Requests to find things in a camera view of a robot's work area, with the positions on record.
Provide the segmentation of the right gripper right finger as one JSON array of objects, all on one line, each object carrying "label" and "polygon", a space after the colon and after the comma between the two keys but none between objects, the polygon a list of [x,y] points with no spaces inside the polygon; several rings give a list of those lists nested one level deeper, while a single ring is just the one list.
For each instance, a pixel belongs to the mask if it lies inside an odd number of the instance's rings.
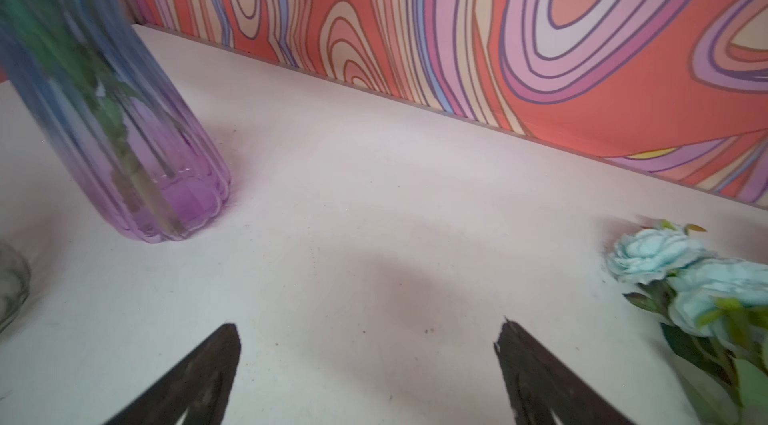
[{"label": "right gripper right finger", "polygon": [[632,424],[518,323],[494,349],[517,424]]}]

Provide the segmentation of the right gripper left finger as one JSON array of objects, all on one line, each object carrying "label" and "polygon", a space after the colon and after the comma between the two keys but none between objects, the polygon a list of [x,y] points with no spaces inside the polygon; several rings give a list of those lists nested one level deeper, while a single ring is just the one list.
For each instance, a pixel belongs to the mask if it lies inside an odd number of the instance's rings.
[{"label": "right gripper left finger", "polygon": [[237,327],[225,323],[106,423],[220,424],[241,355]]}]

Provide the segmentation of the clear ribbed glass vase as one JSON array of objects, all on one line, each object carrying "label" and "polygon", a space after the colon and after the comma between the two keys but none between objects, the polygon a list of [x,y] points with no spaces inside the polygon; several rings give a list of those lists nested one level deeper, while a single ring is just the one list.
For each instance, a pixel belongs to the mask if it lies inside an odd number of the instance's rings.
[{"label": "clear ribbed glass vase", "polygon": [[4,331],[16,318],[29,296],[31,271],[28,261],[8,243],[1,242],[1,326]]}]

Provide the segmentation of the blue purple glass vase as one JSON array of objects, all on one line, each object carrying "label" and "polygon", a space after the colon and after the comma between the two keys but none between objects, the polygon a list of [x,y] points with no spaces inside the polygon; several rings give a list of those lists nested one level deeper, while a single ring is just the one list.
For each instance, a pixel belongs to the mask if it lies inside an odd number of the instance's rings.
[{"label": "blue purple glass vase", "polygon": [[229,168],[120,0],[1,0],[1,67],[121,234],[180,241],[222,211]]}]

